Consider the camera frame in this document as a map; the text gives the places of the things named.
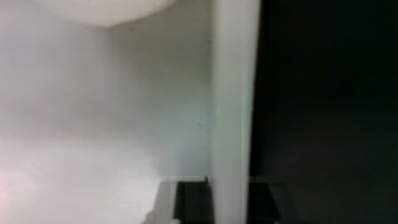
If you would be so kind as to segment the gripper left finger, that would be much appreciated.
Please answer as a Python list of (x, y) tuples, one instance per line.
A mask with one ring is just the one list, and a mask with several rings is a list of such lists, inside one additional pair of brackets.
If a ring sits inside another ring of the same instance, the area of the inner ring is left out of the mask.
[(160, 183), (153, 210), (140, 224), (213, 224), (213, 194), (206, 177)]

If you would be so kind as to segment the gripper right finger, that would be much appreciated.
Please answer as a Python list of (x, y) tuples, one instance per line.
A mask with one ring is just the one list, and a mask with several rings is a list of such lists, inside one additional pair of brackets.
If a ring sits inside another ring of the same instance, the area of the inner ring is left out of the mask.
[(286, 184), (265, 178), (252, 178), (247, 224), (291, 224), (295, 221), (297, 211)]

